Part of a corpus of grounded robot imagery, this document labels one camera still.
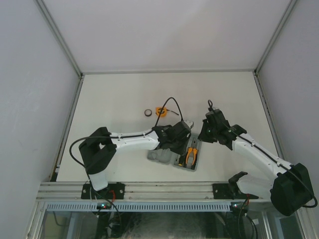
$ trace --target black mounting bracket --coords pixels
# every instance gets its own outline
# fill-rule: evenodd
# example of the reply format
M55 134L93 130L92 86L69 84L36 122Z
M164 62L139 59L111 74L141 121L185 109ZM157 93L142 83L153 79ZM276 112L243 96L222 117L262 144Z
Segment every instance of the black mounting bracket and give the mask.
M125 195L125 184L123 183L109 183L107 188L104 188L100 191L98 191L98 194L101 196L97 195L93 188L91 187L90 183L85 183L82 187L82 194L81 194L81 199L109 199L112 200L115 196L115 199L124 199Z
M246 199L247 194L237 193L233 194L229 188L229 183L214 183L213 184L214 199ZM258 199L255 195L250 195L250 199Z

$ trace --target orange object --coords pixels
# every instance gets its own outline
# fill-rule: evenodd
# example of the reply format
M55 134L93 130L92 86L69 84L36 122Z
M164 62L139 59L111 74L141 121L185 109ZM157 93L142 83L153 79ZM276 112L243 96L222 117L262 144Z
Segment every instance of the orange object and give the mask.
M194 165L194 163L195 163L195 161L196 161L196 157L197 157L197 148L192 148L192 147L190 147L190 148L188 148L188 150L187 150L187 156L186 156L186 164L188 163L188 157L189 157L189 155L191 154L191 153L194 153L194 159L193 159L193 162L192 162L192 166Z
M156 107L156 110L155 110L156 115L157 116L160 115L160 117L165 117L167 115L167 109L166 109L166 107L164 107L162 112L160 113L161 109L162 109L162 107Z
M113 194L113 198L112 198L112 203L113 203L115 201L115 192L114 192L114 190L110 190L110 193Z

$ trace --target tape roll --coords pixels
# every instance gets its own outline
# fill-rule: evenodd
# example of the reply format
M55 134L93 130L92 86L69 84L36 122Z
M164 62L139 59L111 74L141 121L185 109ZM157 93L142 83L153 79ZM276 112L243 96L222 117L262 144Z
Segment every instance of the tape roll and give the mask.
M147 109L144 111L145 116L150 117L152 115L152 111L150 109Z

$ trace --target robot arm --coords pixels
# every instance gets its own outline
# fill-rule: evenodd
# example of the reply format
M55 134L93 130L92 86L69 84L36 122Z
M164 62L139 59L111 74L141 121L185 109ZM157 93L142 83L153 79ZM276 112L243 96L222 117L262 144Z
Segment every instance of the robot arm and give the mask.
M108 186L106 168L116 152L139 149L170 149L183 154L190 137L191 121L180 121L174 126L155 126L138 133L112 133L106 127L98 128L79 150L86 173L96 191Z
M222 111L208 102L209 112L203 120L198 139L210 143L219 142L245 156L268 178L264 180L240 172L229 179L229 189L233 195L244 193L271 199L275 208L285 216L291 215L314 198L306 167L300 163L292 165L275 156L239 125L231 127Z
M209 143L219 142L245 156L268 178L265 180L252 177L247 172L240 172L228 180L232 195L244 193L265 199L270 198L275 208L285 216L291 215L300 207L317 205L306 167L300 163L292 165L273 155L255 142L241 126L231 127L222 111L214 108L211 101L208 103L209 112L203 120L198 139ZM111 133L106 127L101 127L89 137L74 143L85 139L79 146L83 166L93 188L99 191L108 186L106 167L116 152L136 149L170 149L182 155L186 151L192 126L193 122L182 120L174 126L154 126L143 132L127 134ZM74 143L70 146L70 153L77 161L71 152ZM305 206L311 199L315 200L315 205Z

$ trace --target pliers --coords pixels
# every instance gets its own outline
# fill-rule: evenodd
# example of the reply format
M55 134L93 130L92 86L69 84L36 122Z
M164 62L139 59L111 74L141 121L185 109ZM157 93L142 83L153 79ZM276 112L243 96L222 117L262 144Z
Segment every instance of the pliers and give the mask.
M187 149L187 155L186 155L186 165L188 164L188 159L189 157L193 154L193 162L192 162L192 166L195 164L196 159L197 159L197 140L194 139L193 142L191 143L191 146Z

